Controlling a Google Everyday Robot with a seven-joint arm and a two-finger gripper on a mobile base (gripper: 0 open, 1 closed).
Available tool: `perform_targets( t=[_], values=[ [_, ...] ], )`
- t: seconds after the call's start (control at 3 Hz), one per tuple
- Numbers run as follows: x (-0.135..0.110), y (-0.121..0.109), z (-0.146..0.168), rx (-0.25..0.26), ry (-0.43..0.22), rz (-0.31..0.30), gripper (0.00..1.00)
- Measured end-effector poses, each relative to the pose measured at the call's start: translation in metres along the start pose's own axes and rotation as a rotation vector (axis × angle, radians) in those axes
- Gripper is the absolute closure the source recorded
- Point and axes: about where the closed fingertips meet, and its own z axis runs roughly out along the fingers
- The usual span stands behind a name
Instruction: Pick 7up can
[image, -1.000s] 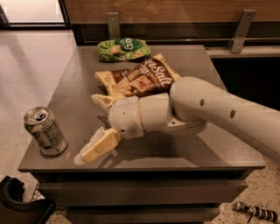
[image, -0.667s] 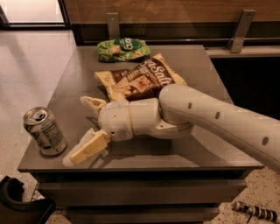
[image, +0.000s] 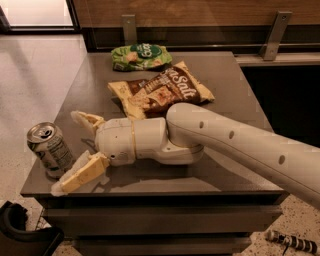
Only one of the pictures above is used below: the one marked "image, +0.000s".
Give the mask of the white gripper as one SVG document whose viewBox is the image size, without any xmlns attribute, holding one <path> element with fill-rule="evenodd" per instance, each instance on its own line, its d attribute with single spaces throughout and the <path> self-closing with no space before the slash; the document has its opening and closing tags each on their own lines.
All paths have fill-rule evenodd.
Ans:
<svg viewBox="0 0 320 256">
<path fill-rule="evenodd" d="M 64 196 L 102 175 L 107 167 L 134 163 L 137 159 L 153 159 L 166 165 L 186 165 L 198 161 L 204 153 L 202 145 L 180 147 L 168 138 L 164 118 L 130 120 L 111 119 L 105 122 L 98 115 L 72 111 L 72 120 L 95 136 L 96 148 L 85 151 L 56 183 L 53 196 Z"/>
</svg>

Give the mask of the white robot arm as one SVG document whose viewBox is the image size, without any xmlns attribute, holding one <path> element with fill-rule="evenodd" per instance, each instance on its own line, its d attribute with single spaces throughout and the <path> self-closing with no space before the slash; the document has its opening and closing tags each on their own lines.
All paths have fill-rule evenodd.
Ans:
<svg viewBox="0 0 320 256">
<path fill-rule="evenodd" d="M 74 122 L 95 137 L 97 152 L 84 152 L 55 184 L 51 194 L 67 195 L 102 175 L 108 166 L 138 159 L 192 164 L 209 147 L 320 207 L 320 149 L 262 130 L 189 103 L 171 106 L 160 118 L 104 120 L 73 111 Z"/>
</svg>

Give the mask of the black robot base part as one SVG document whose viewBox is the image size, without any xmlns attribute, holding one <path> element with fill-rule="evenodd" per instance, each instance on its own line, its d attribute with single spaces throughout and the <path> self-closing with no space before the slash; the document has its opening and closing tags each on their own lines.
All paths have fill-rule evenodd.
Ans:
<svg viewBox="0 0 320 256">
<path fill-rule="evenodd" d="M 64 240 L 60 228 L 26 230 L 27 210 L 6 201 L 0 208 L 0 256 L 51 256 Z"/>
</svg>

